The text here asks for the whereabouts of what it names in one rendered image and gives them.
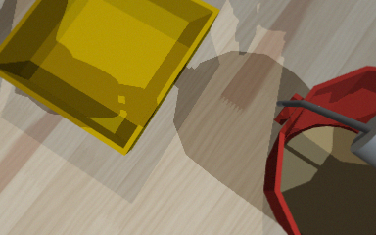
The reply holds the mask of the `yellow square tray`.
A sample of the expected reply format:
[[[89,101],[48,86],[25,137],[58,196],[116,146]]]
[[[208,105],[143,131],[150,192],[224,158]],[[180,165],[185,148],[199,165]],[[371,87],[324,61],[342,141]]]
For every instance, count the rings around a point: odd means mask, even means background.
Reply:
[[[124,156],[220,10],[202,0],[36,0],[0,77]]]

